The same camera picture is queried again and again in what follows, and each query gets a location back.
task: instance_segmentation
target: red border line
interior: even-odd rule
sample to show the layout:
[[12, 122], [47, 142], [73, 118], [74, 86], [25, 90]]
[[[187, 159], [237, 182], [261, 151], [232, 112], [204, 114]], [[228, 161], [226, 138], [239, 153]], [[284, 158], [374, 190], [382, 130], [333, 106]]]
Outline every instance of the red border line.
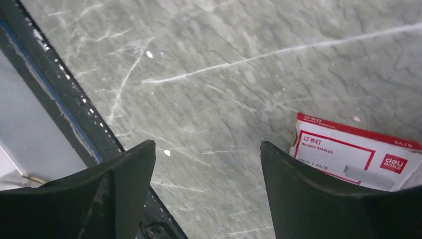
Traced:
[[357, 135], [360, 137], [369, 138], [372, 140], [392, 144], [395, 146], [422, 151], [422, 145], [416, 141], [405, 140], [405, 139], [401, 139], [397, 137], [388, 136], [385, 134], [380, 134], [380, 133], [370, 132], [370, 131], [359, 129], [359, 128], [350, 127], [344, 124], [335, 123], [328, 120], [308, 116], [301, 112], [299, 112], [296, 115], [296, 119], [299, 121], [316, 124], [325, 128], [338, 130], [344, 133], [349, 133], [349, 134]]
[[[298, 143], [296, 145], [296, 150], [295, 150], [295, 156], [294, 156], [294, 158], [296, 158], [296, 155], [298, 154], [299, 145], [300, 145], [300, 142], [301, 142], [302, 134], [303, 133], [308, 134], [308, 135], [311, 135], [311, 136], [315, 136], [315, 137], [324, 138], [324, 139], [331, 140], [331, 141], [336, 142], [336, 143], [344, 144], [344, 145], [349, 146], [349, 147], [354, 147], [354, 148], [357, 148], [357, 149], [360, 149], [360, 150], [364, 150], [364, 151], [370, 152], [371, 155], [369, 156], [368, 161], [366, 162], [366, 165], [365, 165], [365, 168], [364, 168], [365, 171], [368, 171], [369, 165], [371, 164], [372, 159], [374, 158], [375, 150], [364, 148], [364, 147], [361, 147], [361, 146], [358, 146], [358, 145], [354, 145], [354, 144], [351, 144], [351, 143], [347, 143], [347, 142], [344, 142], [344, 141], [340, 141], [338, 139], [327, 137], [327, 136], [324, 136], [324, 135], [320, 135], [320, 134], [316, 134], [316, 133], [311, 133], [311, 132], [308, 132], [308, 131], [305, 131], [305, 130], [301, 130], [301, 132], [299, 133], [299, 140], [298, 140]], [[361, 183], [361, 181], [353, 181], [353, 180], [350, 180], [350, 179], [347, 179], [347, 178], [343, 178], [343, 177], [340, 177], [338, 175], [335, 175], [335, 174], [326, 172], [324, 170], [320, 170], [320, 169], [318, 169], [318, 170], [319, 171], [322, 171], [322, 172], [324, 172], [324, 173], [326, 173], [328, 175], [331, 175], [333, 177], [340, 178], [340, 179], [342, 179], [344, 181], [347, 181], [347, 182], [355, 183], [357, 185], [360, 185], [360, 183]]]

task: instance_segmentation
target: black strip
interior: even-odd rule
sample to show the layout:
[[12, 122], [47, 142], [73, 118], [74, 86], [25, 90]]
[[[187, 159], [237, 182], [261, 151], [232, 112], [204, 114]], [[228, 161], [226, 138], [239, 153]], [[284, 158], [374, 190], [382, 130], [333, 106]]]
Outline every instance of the black strip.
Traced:
[[[117, 138], [20, 1], [1, 0], [0, 20], [7, 25], [2, 28], [10, 29], [16, 41], [21, 44], [21, 50], [27, 53], [34, 68], [39, 70], [46, 84], [51, 86], [59, 99], [51, 99], [42, 89], [39, 82], [29, 72], [23, 58], [18, 56], [16, 49], [11, 47], [4, 30], [2, 30], [0, 42], [2, 50], [77, 153], [81, 158], [86, 159], [86, 162], [84, 161], [86, 165], [93, 166], [96, 161], [108, 160], [123, 152], [124, 149]], [[34, 31], [39, 33], [41, 39], [37, 38]], [[58, 100], [61, 102], [59, 107], [62, 109], [56, 105]], [[63, 109], [66, 109], [67, 116], [73, 119], [72, 122], [62, 117], [61, 110]], [[80, 142], [73, 134], [75, 126], [81, 130], [83, 142]], [[84, 145], [91, 147], [90, 150], [94, 152], [94, 156], [88, 153]], [[142, 216], [145, 225], [162, 222], [171, 228], [176, 238], [187, 238], [151, 187], [147, 193], [145, 207], [145, 213]]]

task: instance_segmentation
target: marble surface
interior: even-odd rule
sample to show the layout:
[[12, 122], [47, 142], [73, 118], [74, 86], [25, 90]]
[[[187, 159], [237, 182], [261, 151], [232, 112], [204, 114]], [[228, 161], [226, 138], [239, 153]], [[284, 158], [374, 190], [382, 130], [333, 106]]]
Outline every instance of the marble surface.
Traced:
[[275, 237], [259, 144], [298, 111], [421, 140], [419, 0], [23, 3], [190, 238]]

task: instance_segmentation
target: marble table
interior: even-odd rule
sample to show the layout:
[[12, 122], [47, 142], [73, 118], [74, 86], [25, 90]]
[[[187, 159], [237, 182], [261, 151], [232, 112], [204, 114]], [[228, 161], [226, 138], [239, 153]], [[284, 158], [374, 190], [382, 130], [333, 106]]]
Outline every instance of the marble table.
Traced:
[[422, 137], [419, 0], [23, 0], [188, 237], [273, 239], [259, 145], [298, 111]]

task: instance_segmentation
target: paint chip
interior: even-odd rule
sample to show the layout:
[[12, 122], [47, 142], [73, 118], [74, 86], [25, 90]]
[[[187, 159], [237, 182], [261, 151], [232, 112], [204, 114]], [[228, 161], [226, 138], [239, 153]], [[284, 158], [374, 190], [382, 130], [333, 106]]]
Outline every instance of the paint chip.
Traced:
[[357, 117], [357, 116], [353, 117], [353, 120], [356, 121], [356, 122], [360, 122], [361, 121], [360, 118]]
[[151, 59], [154, 59], [154, 55], [150, 51], [146, 51], [146, 56]]

